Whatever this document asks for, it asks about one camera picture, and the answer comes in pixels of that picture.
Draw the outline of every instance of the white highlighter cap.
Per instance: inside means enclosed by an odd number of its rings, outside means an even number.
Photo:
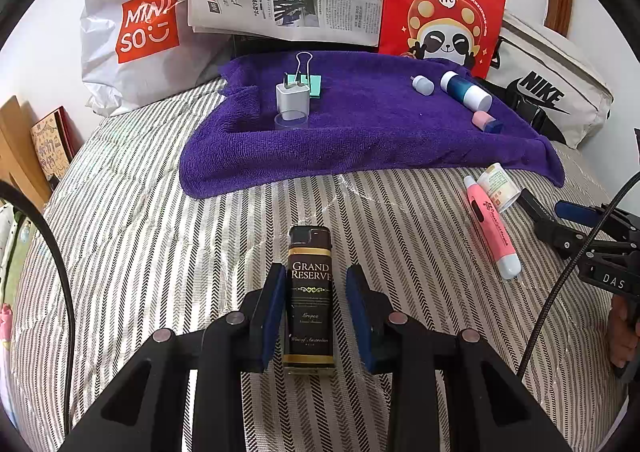
[[[517,254],[509,254],[501,257],[496,262],[498,271],[503,279],[513,279],[522,271],[522,265]]]
[[[475,185],[476,181],[471,176],[465,176],[465,188]]]

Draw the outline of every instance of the white bottle cap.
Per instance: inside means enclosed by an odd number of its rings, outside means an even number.
[[[455,71],[447,71],[442,78],[440,79],[440,89],[442,89],[445,93],[447,92],[447,85],[449,84],[449,80],[451,77],[456,76],[458,73]]]
[[[509,254],[501,257],[496,262],[498,271],[503,279],[513,279],[522,271],[522,265],[517,254]]]
[[[466,90],[463,102],[471,111],[489,111],[493,99],[491,95],[479,86],[471,86]]]
[[[418,93],[421,93],[425,96],[428,96],[431,93],[433,93],[433,88],[434,88],[433,82],[431,82],[424,75],[418,75],[414,77],[414,80],[412,81],[412,86]]]

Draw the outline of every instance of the finger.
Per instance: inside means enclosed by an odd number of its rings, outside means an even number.
[[[636,355],[636,351],[619,344],[612,344],[609,352],[611,362],[622,368]]]
[[[638,335],[620,319],[609,321],[609,340],[632,350],[638,345]]]
[[[611,297],[611,310],[617,315],[618,318],[622,318],[622,320],[626,320],[627,309],[626,309],[626,300],[624,297],[620,297],[620,295],[614,295]]]

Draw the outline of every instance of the black cable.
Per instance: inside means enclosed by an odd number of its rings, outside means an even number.
[[[66,275],[65,261],[60,253],[60,248],[53,236],[49,225],[45,221],[40,211],[28,198],[8,183],[0,180],[0,197],[11,203],[15,208],[27,216],[40,231],[49,251],[53,256],[53,261],[58,269],[62,295],[65,299],[66,318],[69,324],[68,340],[66,342],[66,371],[65,371],[65,394],[63,400],[63,425],[65,436],[71,429],[70,399],[71,399],[71,377],[73,375],[74,351],[76,347],[76,316],[74,315],[74,304],[71,298],[71,288],[69,278]]]
[[[567,266],[564,267],[564,270],[562,270],[562,273],[560,274],[560,277],[558,277],[558,280],[554,284],[554,287],[551,288],[551,291],[549,292],[549,295],[546,298],[545,305],[543,305],[542,311],[540,311],[540,314],[538,315],[538,319],[536,320],[536,323],[533,326],[533,331],[529,336],[529,340],[527,341],[527,346],[525,347],[524,354],[522,355],[522,359],[520,360],[520,365],[518,366],[518,372],[516,373],[518,378],[522,379],[524,376],[524,372],[526,371],[527,366],[529,365],[529,361],[533,353],[533,347],[536,345],[538,336],[540,335],[540,331],[542,330],[542,326],[545,323],[546,316],[548,315],[549,310],[551,310],[551,306],[553,305],[556,297],[558,296],[558,293],[560,293],[562,286],[564,285],[566,280],[569,278],[569,275],[575,268],[575,265],[578,264],[578,261],[580,260],[580,258],[585,254],[589,246],[591,246],[591,243],[593,243],[593,240],[598,235],[598,232],[600,232],[600,230],[602,229],[602,226],[604,225],[605,221],[609,219],[609,216],[611,215],[613,210],[618,206],[618,203],[620,203],[622,198],[626,196],[626,193],[629,192],[631,188],[638,181],[640,181],[640,172],[637,172],[635,175],[633,175],[629,179],[629,181],[622,186],[622,188],[618,191],[618,193],[615,195],[613,200],[611,200],[611,203],[609,203],[607,208],[604,210],[602,216],[600,217],[600,220],[596,223],[596,226],[594,226],[591,229],[591,232],[589,232],[586,239],[582,243],[582,246],[580,247],[580,249],[578,249],[577,253],[575,253],[574,256],[571,258],[571,260],[569,261],[569,264],[567,264]]]

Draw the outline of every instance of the red paper bag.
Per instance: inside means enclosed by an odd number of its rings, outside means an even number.
[[[448,58],[484,78],[505,0],[385,0],[380,54]]]

